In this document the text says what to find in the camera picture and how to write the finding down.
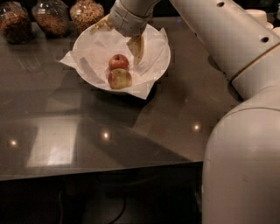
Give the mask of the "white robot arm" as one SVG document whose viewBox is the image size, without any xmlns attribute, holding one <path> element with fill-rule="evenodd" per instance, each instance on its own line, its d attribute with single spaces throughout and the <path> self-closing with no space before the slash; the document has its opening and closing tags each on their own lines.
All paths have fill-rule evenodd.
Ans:
<svg viewBox="0 0 280 224">
<path fill-rule="evenodd" d="M 280 224 L 280 38 L 233 0 L 170 0 L 242 104 L 209 137 L 202 224 Z"/>
</svg>

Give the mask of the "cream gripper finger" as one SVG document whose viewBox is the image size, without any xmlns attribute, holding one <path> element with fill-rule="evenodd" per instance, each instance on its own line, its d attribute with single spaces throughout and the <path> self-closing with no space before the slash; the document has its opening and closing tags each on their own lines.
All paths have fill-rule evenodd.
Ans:
<svg viewBox="0 0 280 224">
<path fill-rule="evenodd" d="M 137 67 L 144 56 L 144 36 L 139 35 L 130 38 L 127 47 L 134 57 L 134 66 Z"/>
<path fill-rule="evenodd" d="M 99 20 L 96 24 L 93 24 L 90 27 L 89 33 L 91 35 L 95 34 L 99 31 L 111 31 L 114 28 L 110 15 L 106 15 L 101 20 Z"/>
</svg>

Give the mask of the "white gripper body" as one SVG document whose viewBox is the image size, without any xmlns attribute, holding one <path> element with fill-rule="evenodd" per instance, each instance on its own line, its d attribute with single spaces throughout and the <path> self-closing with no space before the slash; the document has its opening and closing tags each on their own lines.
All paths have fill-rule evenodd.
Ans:
<svg viewBox="0 0 280 224">
<path fill-rule="evenodd" d="M 109 17 L 124 37 L 135 37 L 144 32 L 152 13 L 152 1 L 115 1 Z"/>
</svg>

